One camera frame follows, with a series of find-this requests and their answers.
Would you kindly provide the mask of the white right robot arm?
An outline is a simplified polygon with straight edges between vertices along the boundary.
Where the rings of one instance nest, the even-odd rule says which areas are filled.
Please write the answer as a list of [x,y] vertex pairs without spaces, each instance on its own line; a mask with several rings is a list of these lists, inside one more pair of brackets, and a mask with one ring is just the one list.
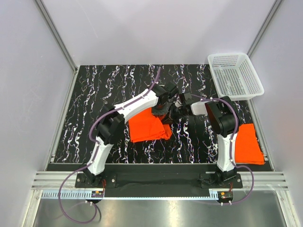
[[177,122],[185,116],[207,115],[218,139],[217,169],[200,182],[208,186],[228,186],[237,175],[235,141],[241,120],[228,96],[205,99],[191,93],[179,95],[166,115],[167,122]]

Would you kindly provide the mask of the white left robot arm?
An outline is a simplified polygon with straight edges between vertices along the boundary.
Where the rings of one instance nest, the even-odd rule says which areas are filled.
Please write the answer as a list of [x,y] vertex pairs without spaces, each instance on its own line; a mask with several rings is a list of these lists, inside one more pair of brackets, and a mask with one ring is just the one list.
[[98,187],[102,183],[102,173],[108,154],[124,136],[125,123],[151,108],[153,116],[160,117],[163,124],[171,124],[170,110],[174,107],[178,94],[177,85],[173,82],[165,85],[153,84],[152,87],[123,103],[103,106],[101,116],[89,131],[89,139],[95,142],[95,147],[83,170],[85,180],[91,187]]

